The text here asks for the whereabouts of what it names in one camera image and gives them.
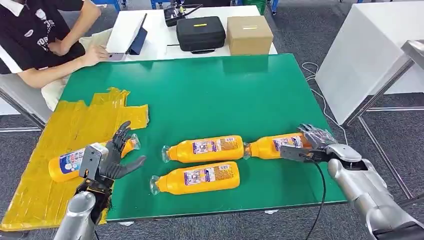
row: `chair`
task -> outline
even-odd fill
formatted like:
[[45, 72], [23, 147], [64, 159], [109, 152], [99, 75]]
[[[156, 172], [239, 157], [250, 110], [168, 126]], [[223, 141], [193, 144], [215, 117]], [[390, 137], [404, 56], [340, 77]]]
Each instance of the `chair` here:
[[159, 7], [162, 7], [162, 3], [170, 3], [171, 0], [150, 0], [151, 9], [156, 9], [156, 4], [159, 4]]
[[123, 8], [127, 6], [127, 0], [93, 0], [92, 1], [96, 5], [104, 5], [104, 4], [112, 4], [116, 11], [119, 12], [121, 10], [121, 5]]
[[0, 128], [0, 132], [42, 131], [52, 114], [39, 89], [28, 86], [17, 74], [0, 75], [0, 97], [37, 127]]

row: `metal frame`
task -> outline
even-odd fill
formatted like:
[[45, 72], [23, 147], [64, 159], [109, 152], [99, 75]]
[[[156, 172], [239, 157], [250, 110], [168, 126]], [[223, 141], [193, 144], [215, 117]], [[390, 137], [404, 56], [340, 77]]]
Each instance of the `metal frame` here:
[[418, 41], [408, 40], [401, 47], [401, 49], [405, 52], [407, 56], [409, 56], [409, 59], [391, 76], [391, 78], [377, 91], [377, 93], [375, 93], [367, 102], [365, 102], [365, 104], [358, 107], [358, 109], [355, 110], [354, 113], [347, 118], [347, 120], [345, 121], [345, 125], [347, 127], [350, 127], [352, 126], [353, 121], [355, 121], [356, 119], [359, 120], [366, 134], [369, 136], [375, 148], [377, 149], [378, 153], [382, 157], [384, 163], [387, 165], [391, 174], [394, 176], [396, 182], [399, 184], [400, 188], [405, 194], [407, 199], [399, 203], [401, 207], [405, 207], [411, 204], [424, 202], [424, 193], [417, 196], [412, 195], [412, 193], [410, 192], [410, 190], [408, 189], [408, 187], [405, 185], [404, 181], [402, 180], [401, 176], [399, 175], [398, 171], [395, 169], [389, 157], [386, 155], [383, 148], [381, 147], [376, 137], [371, 132], [370, 128], [368, 127], [367, 123], [362, 117], [362, 115], [365, 112], [383, 112], [383, 111], [397, 112], [397, 111], [423, 111], [424, 110], [424, 106], [372, 107], [377, 102], [377, 100], [380, 99], [383, 96], [383, 94], [391, 86], [393, 86], [393, 84], [395, 84], [396, 81], [399, 80], [401, 76], [405, 74], [414, 64], [417, 64], [424, 69], [424, 50], [423, 50], [424, 40], [418, 40]]
[[0, 231], [0, 239], [2, 237], [9, 239], [24, 239], [28, 236], [29, 231]]
[[0, 128], [0, 133], [15, 133], [15, 132], [32, 132], [32, 131], [43, 131], [46, 127], [46, 123], [38, 118], [36, 115], [29, 113], [22, 105], [20, 105], [15, 99], [7, 94], [3, 89], [0, 88], [0, 98], [6, 103], [11, 105], [20, 114], [31, 120], [37, 127], [15, 127], [15, 128]]

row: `plastic bottle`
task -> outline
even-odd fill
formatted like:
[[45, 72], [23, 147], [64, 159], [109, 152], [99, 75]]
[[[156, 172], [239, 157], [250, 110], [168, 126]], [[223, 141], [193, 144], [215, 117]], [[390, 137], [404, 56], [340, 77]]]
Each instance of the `plastic bottle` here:
[[[121, 157], [125, 157], [134, 149], [140, 149], [140, 141], [135, 133], [126, 142]], [[48, 162], [48, 172], [53, 181], [60, 183], [78, 177], [85, 150], [86, 148], [81, 148], [52, 158]]]
[[181, 163], [237, 160], [243, 155], [243, 140], [237, 135], [186, 140], [162, 148], [162, 160], [165, 163], [171, 160]]
[[165, 176], [152, 176], [153, 195], [168, 192], [174, 195], [233, 189], [240, 185], [240, 174], [234, 161], [179, 168]]
[[280, 159], [280, 146], [310, 148], [311, 144], [303, 133], [290, 133], [277, 136], [264, 136], [245, 148], [245, 155], [260, 159]]

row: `blue chair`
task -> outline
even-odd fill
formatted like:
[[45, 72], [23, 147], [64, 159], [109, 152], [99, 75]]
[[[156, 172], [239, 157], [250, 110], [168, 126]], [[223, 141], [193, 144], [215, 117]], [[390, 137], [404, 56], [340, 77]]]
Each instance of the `blue chair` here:
[[156, 4], [159, 4], [159, 7], [162, 7], [162, 3], [170, 3], [171, 0], [150, 0], [151, 9], [156, 9]]
[[96, 5], [103, 5], [103, 4], [112, 4], [116, 11], [119, 12], [121, 10], [121, 5], [123, 8], [127, 6], [127, 0], [92, 0], [92, 2]]
[[[239, 6], [243, 5], [243, 0], [235, 0], [235, 1], [236, 1], [237, 5], [239, 5]], [[279, 0], [273, 0], [272, 1], [272, 7], [271, 7], [272, 15], [275, 15], [276, 12], [277, 12], [278, 1]], [[270, 4], [270, 3], [271, 3], [271, 0], [266, 0], [266, 4]]]

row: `black carrying case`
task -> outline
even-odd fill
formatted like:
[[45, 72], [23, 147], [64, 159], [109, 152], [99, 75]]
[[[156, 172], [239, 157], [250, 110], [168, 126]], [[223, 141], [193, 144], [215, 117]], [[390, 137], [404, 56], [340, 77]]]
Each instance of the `black carrying case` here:
[[179, 47], [194, 54], [210, 53], [225, 43], [225, 30], [217, 16], [180, 19], [176, 23]]

